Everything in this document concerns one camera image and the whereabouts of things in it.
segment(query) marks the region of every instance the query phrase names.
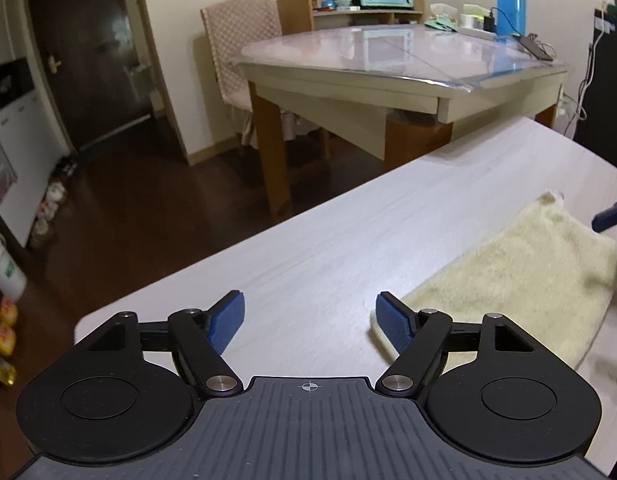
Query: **crosshair marking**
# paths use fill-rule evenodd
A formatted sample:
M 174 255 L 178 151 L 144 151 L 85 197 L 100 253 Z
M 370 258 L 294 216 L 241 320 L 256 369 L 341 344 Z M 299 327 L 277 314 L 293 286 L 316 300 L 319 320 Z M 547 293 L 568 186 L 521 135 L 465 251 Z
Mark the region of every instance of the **crosshair marking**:
M 315 384 L 312 381 L 308 381 L 307 383 L 304 383 L 300 386 L 300 388 L 302 388 L 302 390 L 306 390 L 307 392 L 314 392 L 317 388 L 321 388 L 322 386 L 317 386 L 317 384 Z

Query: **blue gripper pad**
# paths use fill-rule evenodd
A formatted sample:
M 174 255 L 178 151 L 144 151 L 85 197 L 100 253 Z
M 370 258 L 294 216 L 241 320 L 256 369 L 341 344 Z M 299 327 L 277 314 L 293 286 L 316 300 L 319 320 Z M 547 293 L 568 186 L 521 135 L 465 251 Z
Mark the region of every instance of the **blue gripper pad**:
M 410 309 L 408 309 L 408 312 L 403 311 L 403 309 L 388 301 L 382 294 L 377 295 L 377 300 L 375 300 L 377 324 L 400 354 L 406 350 L 414 337 L 409 322 L 409 316 L 413 314 L 414 312 Z
M 207 315 L 210 316 L 208 342 L 219 355 L 223 354 L 228 343 L 242 326 L 245 311 L 244 294 L 238 290 L 230 291 L 207 310 Z

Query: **chair back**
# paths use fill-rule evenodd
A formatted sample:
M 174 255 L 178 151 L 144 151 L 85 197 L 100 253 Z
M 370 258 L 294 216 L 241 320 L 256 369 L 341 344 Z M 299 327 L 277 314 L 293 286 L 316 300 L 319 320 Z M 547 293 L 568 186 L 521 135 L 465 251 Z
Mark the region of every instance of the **chair back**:
M 275 0 L 227 0 L 202 9 L 222 99 L 248 88 L 248 81 L 232 59 L 253 41 L 282 35 Z

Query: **door frame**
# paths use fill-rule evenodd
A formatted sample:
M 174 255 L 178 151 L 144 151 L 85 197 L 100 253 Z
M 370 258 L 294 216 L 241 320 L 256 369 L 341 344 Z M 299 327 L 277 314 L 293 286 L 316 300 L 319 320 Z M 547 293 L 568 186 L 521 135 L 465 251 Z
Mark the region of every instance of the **door frame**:
M 173 104 L 171 102 L 171 97 L 168 93 L 168 89 L 166 88 L 166 82 L 164 80 L 162 66 L 159 62 L 159 56 L 157 55 L 157 47 L 155 44 L 153 29 L 150 26 L 150 20 L 148 18 L 148 8 L 146 7 L 146 0 L 137 0 L 137 1 L 138 1 L 138 6 L 140 8 L 142 27 L 144 28 L 144 34 L 146 36 L 146 43 L 148 44 L 148 53 L 149 53 L 151 66 L 152 66 L 154 75 L 156 76 L 156 86 L 162 96 L 162 101 L 164 102 L 164 108 L 166 110 L 166 116 L 168 118 L 168 122 L 171 125 L 173 131 L 175 132 L 175 135 L 177 137 L 184 160 L 187 160 L 186 159 L 186 156 L 187 156 L 186 149 L 184 147 L 184 142 L 182 140 L 182 134 L 180 132 L 179 125 L 177 123 L 177 117 L 175 116 L 175 112 L 173 111 Z M 40 53 L 38 43 L 37 43 L 37 37 L 35 35 L 35 30 L 32 24 L 30 2 L 29 0 L 22 0 L 22 2 L 24 6 L 24 18 L 21 21 L 22 21 L 22 26 L 25 27 L 26 29 L 25 32 L 27 33 L 24 36 L 25 36 L 25 40 L 26 40 L 26 37 L 28 37 L 31 40 L 30 46 L 27 45 L 27 50 L 29 49 L 29 47 L 31 48 L 31 52 L 29 52 L 29 55 L 27 56 L 28 62 L 29 64 L 32 64 L 34 68 L 37 70 L 41 78 L 41 81 L 42 81 L 42 88 L 38 88 L 38 92 L 39 94 L 41 94 L 40 97 L 42 98 L 42 102 L 44 102 L 44 100 L 46 99 L 48 104 L 50 105 L 50 111 L 53 113 L 60 127 L 63 140 L 66 143 L 68 150 L 71 152 L 76 152 L 77 151 L 76 147 L 73 145 L 73 142 L 70 139 L 68 130 L 66 128 L 66 124 L 64 124 L 64 120 L 62 118 L 60 110 L 58 109 L 57 103 L 55 101 L 55 95 L 53 94 L 52 89 L 50 87 L 50 82 L 48 81 L 48 74 L 46 72 L 46 60 L 42 59 L 42 55 Z

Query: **smartphone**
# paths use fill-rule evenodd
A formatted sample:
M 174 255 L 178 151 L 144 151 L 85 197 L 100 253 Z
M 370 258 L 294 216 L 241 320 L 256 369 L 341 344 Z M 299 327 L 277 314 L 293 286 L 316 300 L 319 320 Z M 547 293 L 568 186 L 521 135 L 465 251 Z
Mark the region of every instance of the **smartphone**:
M 537 43 L 531 40 L 528 36 L 514 36 L 519 41 L 519 44 L 528 50 L 533 56 L 541 61 L 553 61 L 546 51 L 541 48 Z

